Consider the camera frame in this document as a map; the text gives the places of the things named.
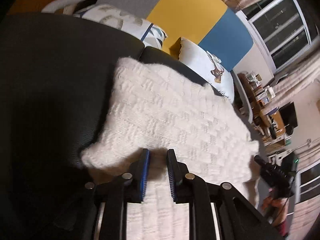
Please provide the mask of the person right hand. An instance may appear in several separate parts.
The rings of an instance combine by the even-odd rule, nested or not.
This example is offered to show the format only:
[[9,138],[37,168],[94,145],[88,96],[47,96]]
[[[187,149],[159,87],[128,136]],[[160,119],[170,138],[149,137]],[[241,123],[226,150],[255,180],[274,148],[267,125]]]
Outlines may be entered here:
[[289,209],[289,199],[288,198],[278,198],[274,199],[272,196],[268,196],[264,199],[261,206],[264,211],[264,216],[271,222],[272,226],[276,226],[283,222],[288,213]]

